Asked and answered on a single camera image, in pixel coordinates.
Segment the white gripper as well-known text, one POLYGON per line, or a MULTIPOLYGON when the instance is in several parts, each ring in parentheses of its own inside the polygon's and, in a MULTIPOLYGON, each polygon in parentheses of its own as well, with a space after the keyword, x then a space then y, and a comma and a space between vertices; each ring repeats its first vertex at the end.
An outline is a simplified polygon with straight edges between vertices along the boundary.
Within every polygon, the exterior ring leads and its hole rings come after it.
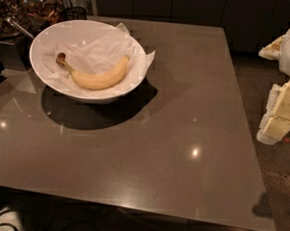
MULTIPOLYGON (((290 28, 285 35, 264 46, 258 55, 278 61, 279 69, 290 77, 290 28)), ((274 145, 290 132, 290 80, 282 86, 274 84, 268 95, 266 113, 261 118, 257 140, 274 145)))

